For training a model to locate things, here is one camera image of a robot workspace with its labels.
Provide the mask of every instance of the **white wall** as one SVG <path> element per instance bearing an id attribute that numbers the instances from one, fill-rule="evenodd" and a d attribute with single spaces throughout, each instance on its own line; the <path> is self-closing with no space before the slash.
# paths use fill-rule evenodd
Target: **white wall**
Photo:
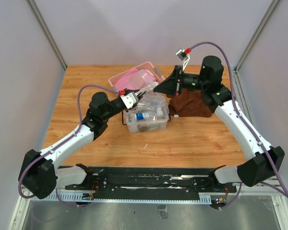
<path id="1" fill-rule="evenodd" d="M 24 154 L 42 147 L 63 70 L 24 0 L 0 0 L 0 230 Z"/>
<path id="2" fill-rule="evenodd" d="M 240 71 L 255 126 L 285 159 L 280 174 L 288 187 L 288 0 L 282 1 Z"/>
<path id="3" fill-rule="evenodd" d="M 271 0 L 36 0 L 69 65 L 179 64 L 179 48 L 210 40 L 236 65 Z M 219 55 L 210 46 L 190 64 Z"/>

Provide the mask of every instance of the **small bottle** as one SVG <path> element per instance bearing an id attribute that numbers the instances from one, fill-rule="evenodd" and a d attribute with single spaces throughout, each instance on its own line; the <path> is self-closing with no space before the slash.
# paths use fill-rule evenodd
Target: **small bottle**
<path id="1" fill-rule="evenodd" d="M 135 117 L 137 120 L 144 120 L 152 117 L 152 113 L 147 112 L 147 113 L 137 113 L 135 114 Z"/>

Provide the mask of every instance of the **wooden table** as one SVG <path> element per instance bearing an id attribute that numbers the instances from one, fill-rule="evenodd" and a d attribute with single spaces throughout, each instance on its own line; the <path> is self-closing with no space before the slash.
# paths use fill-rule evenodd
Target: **wooden table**
<path id="1" fill-rule="evenodd" d="M 79 123 L 77 94 L 85 84 L 110 88 L 108 79 L 133 66 L 68 66 L 45 141 L 45 147 L 70 133 Z M 173 66 L 157 66 L 165 77 Z M 188 66 L 186 72 L 198 73 L 199 66 Z M 229 87 L 226 72 L 223 83 Z M 94 93 L 87 88 L 81 96 L 85 115 Z M 112 100 L 116 95 L 107 93 Z M 155 166 L 155 167 L 217 167 L 245 161 L 243 152 L 223 122 L 211 118 L 179 117 L 168 122 L 164 132 L 130 134 L 117 115 L 96 141 L 84 146 L 68 158 L 65 165 L 87 166 Z"/>

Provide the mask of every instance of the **brown towel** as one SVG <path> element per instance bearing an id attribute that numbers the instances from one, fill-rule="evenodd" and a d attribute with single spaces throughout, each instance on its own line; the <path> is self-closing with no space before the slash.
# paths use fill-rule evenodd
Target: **brown towel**
<path id="1" fill-rule="evenodd" d="M 200 91 L 187 91 L 182 89 L 179 96 L 168 96 L 172 98 L 169 101 L 169 114 L 178 116 L 201 116 L 211 117 L 212 112 L 203 103 Z"/>

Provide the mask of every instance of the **transparent box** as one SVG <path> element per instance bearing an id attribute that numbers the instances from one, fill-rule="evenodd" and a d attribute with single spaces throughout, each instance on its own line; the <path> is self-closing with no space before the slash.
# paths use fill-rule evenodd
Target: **transparent box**
<path id="1" fill-rule="evenodd" d="M 134 134 L 165 131 L 168 114 L 165 98 L 160 93 L 150 92 L 139 101 L 136 108 L 124 111 L 124 118 L 129 132 Z"/>

